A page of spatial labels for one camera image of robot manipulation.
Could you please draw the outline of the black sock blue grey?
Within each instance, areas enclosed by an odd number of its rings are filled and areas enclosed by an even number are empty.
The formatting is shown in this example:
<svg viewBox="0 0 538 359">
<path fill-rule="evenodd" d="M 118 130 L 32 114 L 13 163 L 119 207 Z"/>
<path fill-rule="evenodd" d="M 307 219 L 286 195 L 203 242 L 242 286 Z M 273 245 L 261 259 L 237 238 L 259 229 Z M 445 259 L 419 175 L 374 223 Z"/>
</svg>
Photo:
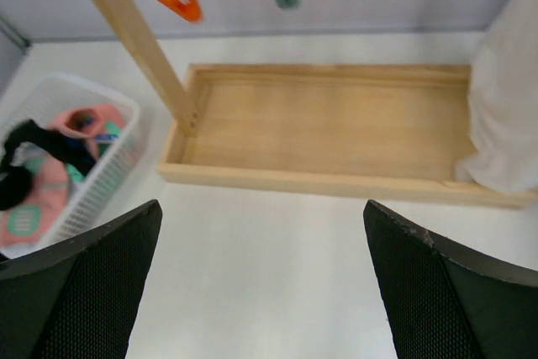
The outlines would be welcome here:
<svg viewBox="0 0 538 359">
<path fill-rule="evenodd" d="M 80 140 L 63 135 L 57 129 L 44 129 L 27 119 L 7 135 L 1 158 L 1 210 L 20 205 L 38 188 L 38 175 L 50 163 L 53 174 L 61 174 L 67 165 L 86 176 L 96 159 Z"/>
</svg>

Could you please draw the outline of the pink sock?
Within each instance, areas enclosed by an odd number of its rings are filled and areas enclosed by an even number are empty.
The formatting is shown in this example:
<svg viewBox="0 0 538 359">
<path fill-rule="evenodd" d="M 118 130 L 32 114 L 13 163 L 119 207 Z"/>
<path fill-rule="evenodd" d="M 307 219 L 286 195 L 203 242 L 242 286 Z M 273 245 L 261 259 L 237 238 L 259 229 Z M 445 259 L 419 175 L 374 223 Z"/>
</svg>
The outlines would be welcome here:
<svg viewBox="0 0 538 359">
<path fill-rule="evenodd" d="M 62 111 L 48 125 L 70 139 L 80 140 L 95 160 L 106 153 L 124 127 L 123 115 L 110 103 Z"/>
<path fill-rule="evenodd" d="M 61 161 L 35 152 L 23 167 L 32 173 L 32 188 L 22 203 L 2 214 L 1 247 L 38 242 L 70 199 L 70 178 Z"/>
</svg>

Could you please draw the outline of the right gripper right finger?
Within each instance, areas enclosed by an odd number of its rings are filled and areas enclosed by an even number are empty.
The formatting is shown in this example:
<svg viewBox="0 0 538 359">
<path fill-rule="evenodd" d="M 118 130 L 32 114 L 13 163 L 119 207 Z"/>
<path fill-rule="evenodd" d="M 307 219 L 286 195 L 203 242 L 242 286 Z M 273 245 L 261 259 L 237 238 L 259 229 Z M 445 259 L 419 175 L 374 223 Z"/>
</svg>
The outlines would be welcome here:
<svg viewBox="0 0 538 359">
<path fill-rule="evenodd" d="M 537 273 L 428 230 L 377 201 L 363 210 L 399 358 L 535 358 Z"/>
</svg>

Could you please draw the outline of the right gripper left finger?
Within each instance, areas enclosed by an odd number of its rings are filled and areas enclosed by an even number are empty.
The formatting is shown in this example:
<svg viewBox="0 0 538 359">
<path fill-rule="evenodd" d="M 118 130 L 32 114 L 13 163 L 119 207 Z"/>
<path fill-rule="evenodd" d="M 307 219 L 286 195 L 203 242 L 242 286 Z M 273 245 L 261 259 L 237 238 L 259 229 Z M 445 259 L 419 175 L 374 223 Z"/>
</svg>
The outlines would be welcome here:
<svg viewBox="0 0 538 359">
<path fill-rule="evenodd" d="M 25 256 L 1 259 L 3 358 L 124 358 L 156 249 L 155 199 Z"/>
</svg>

